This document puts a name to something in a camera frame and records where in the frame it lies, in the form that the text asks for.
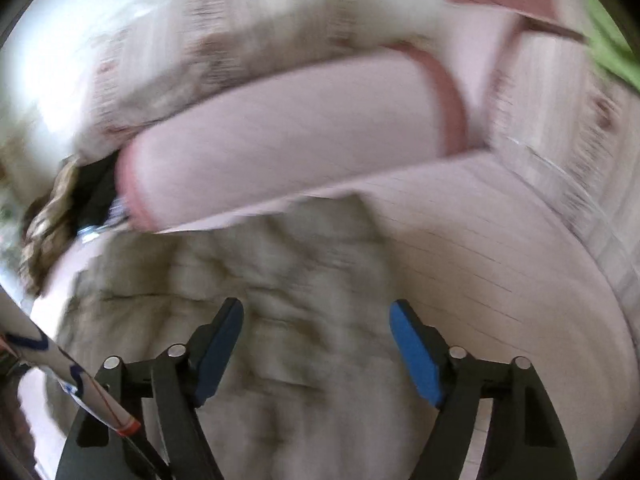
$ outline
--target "blanket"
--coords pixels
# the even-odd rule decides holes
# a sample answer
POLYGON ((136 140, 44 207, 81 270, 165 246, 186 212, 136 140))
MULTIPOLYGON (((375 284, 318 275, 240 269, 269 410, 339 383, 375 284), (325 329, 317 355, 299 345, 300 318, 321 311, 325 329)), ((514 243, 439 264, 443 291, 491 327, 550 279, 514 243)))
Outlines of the blanket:
MULTIPOLYGON (((117 234, 76 279, 57 342, 91 372, 112 354, 153 358, 227 296, 244 303, 245 324, 217 394, 198 410, 225 477, 407 478, 434 412, 390 333, 394 266, 358 196, 208 232, 117 234)), ((47 397, 68 431, 73 401, 53 383, 47 397)), ((153 417, 145 421, 157 442, 153 417)))

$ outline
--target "bed sheet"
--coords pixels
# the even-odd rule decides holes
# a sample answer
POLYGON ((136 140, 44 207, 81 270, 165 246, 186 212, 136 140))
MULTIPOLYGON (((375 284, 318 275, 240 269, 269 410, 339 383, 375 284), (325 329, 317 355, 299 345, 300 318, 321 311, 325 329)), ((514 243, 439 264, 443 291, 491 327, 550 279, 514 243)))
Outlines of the bed sheet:
MULTIPOLYGON (((578 477, 596 479, 640 412, 631 337, 594 261, 556 215, 489 152, 395 170, 185 224, 219 228, 283 209, 304 195, 360 192, 390 239, 406 297, 449 344, 478 358, 531 359, 569 441, 578 477)), ((55 336, 73 273, 99 254, 108 235, 76 243, 58 262, 33 319, 55 336)), ((62 434, 44 412, 44 377, 20 388, 36 458, 53 478, 62 434)), ((490 404, 476 420, 462 478, 476 477, 490 404)))

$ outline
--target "pink fabric edge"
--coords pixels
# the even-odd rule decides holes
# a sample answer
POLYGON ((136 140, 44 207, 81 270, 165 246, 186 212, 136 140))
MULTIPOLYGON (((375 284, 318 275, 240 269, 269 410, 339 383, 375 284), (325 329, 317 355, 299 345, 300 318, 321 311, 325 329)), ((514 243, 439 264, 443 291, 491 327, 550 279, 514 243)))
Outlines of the pink fabric edge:
POLYGON ((136 141, 133 140, 123 148, 116 162, 114 172, 116 180, 116 190, 118 195, 125 197, 129 208, 129 221, 133 227, 141 231, 157 231, 158 222, 145 205, 138 188, 136 170, 133 159, 135 156, 136 141))
POLYGON ((429 52, 420 50, 410 43, 396 43, 389 48, 402 52, 418 63, 425 78, 434 82, 434 89, 443 110, 442 137, 445 155, 465 152, 468 149, 468 117, 464 99, 451 74, 429 52))

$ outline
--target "dark cloth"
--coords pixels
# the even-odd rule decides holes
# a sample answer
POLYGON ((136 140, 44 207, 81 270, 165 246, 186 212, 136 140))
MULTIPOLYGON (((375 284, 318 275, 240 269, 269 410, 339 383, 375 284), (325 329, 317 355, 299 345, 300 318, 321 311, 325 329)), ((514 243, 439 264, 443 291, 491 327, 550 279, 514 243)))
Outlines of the dark cloth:
POLYGON ((118 154, 78 168, 78 183, 72 194, 71 218, 77 233, 89 226, 104 224, 109 208, 116 198, 114 169, 118 154))

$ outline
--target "bed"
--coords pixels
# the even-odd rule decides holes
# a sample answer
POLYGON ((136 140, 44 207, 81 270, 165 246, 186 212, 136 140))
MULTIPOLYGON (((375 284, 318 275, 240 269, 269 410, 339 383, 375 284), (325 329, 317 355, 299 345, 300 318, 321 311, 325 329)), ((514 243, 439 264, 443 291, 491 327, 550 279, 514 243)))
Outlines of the bed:
MULTIPOLYGON (((510 28, 504 20, 496 23, 496 30, 510 28)), ((487 46, 487 66, 500 47, 499 42, 487 46)), ((450 61, 451 72, 466 73, 455 65, 455 56, 450 61)), ((466 105, 481 111, 490 78, 484 71, 470 79, 462 82, 466 105)), ((418 137, 411 142, 403 149, 424 148, 418 137)), ((638 359, 628 317, 588 250, 495 153, 480 150, 449 160, 365 168, 361 175, 341 175, 339 182, 322 181, 320 187, 307 182, 293 193, 275 192, 270 202, 254 197, 173 228, 219 228, 246 215, 279 211, 300 196, 348 192, 361 193, 378 216, 404 276, 406 296, 422 320, 480 358, 528 356, 558 411, 578 477, 599 478, 640 413, 638 359)), ((107 241, 103 235, 86 245, 76 242, 58 262, 32 314, 48 335, 56 335, 74 273, 107 241)), ((31 406, 26 412, 36 458, 53 478, 64 439, 44 411, 43 375, 31 372, 20 392, 25 406, 31 406)), ((465 480, 478 471, 487 409, 481 407, 476 421, 465 480)))

